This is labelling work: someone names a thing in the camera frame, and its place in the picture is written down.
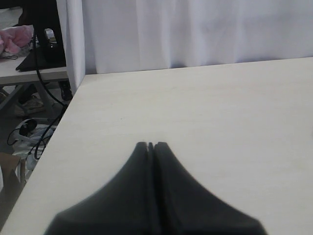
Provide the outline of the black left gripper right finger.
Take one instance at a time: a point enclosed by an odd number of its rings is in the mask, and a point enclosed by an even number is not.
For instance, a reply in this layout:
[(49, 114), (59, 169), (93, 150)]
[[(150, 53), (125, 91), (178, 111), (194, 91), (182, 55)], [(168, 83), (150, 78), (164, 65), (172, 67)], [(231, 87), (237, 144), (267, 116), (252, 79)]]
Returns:
[(169, 145), (154, 147), (156, 197), (164, 235), (265, 235), (255, 218), (203, 187), (179, 162)]

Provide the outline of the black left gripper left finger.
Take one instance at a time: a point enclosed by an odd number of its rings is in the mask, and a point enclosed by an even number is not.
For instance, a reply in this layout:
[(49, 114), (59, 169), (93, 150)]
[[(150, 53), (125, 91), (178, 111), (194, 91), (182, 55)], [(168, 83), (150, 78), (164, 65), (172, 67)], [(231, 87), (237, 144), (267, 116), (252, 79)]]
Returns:
[(120, 171), (96, 193), (58, 213), (47, 235), (155, 235), (157, 203), (152, 144), (139, 142)]

